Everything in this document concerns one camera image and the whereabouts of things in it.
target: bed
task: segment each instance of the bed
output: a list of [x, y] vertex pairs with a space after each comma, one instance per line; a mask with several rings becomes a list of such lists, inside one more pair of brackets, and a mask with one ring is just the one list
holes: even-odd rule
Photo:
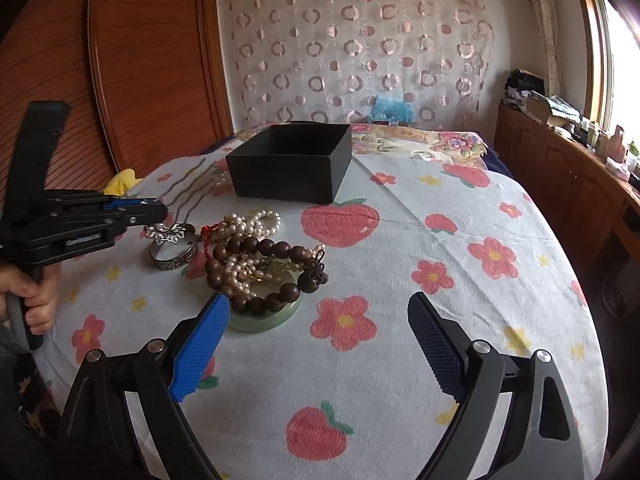
[[[200, 387], [182, 403], [205, 452], [231, 480], [416, 478], [456, 409], [406, 322], [408, 298], [422, 290], [471, 338], [520, 356], [552, 353], [574, 410], [585, 476], [594, 478], [607, 435], [604, 366], [584, 295], [545, 219], [519, 184], [486, 170], [484, 143], [472, 134], [367, 126], [354, 129], [353, 158], [333, 205], [238, 198], [231, 184], [189, 202], [201, 199], [189, 218], [196, 226], [230, 212], [277, 211], [278, 240], [327, 244], [330, 277], [285, 324], [225, 333]], [[173, 160], [131, 192], [159, 196], [197, 164], [223, 176], [223, 157], [254, 133]], [[207, 178], [199, 173], [175, 186], [166, 203], [193, 179]], [[171, 221], [184, 221], [184, 211], [180, 218], [175, 205], [170, 211]], [[60, 408], [90, 348], [135, 352], [193, 317], [210, 296], [202, 252], [164, 272], [149, 265], [148, 248], [142, 229], [131, 228], [114, 248], [65, 262], [58, 321], [36, 353]], [[148, 465], [162, 477], [142, 411], [129, 400]], [[508, 401], [498, 403], [473, 478], [491, 463]]]

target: hand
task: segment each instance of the hand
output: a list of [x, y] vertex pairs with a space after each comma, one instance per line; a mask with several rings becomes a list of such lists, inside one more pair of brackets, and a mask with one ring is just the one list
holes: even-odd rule
[[6, 318], [4, 294], [11, 292], [24, 298], [25, 306], [29, 307], [25, 320], [33, 335], [51, 330], [58, 306], [60, 270], [60, 264], [45, 267], [38, 284], [17, 267], [0, 264], [0, 319]]

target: open black cardboard box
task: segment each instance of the open black cardboard box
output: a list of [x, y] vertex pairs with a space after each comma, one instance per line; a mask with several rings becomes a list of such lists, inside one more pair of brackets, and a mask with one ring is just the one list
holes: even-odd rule
[[236, 195], [330, 204], [351, 161], [351, 125], [275, 124], [226, 156]]

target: sheer curtain with circles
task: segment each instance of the sheer curtain with circles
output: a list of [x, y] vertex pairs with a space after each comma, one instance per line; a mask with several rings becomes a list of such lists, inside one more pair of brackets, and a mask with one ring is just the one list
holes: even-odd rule
[[425, 130], [473, 127], [494, 31], [482, 0], [220, 0], [237, 129], [363, 122], [377, 97]]

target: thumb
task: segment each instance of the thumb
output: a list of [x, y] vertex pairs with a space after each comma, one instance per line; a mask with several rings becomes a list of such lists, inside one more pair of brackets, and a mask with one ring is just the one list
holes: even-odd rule
[[38, 293], [38, 284], [18, 267], [0, 265], [0, 293], [10, 292], [21, 298], [32, 298]]

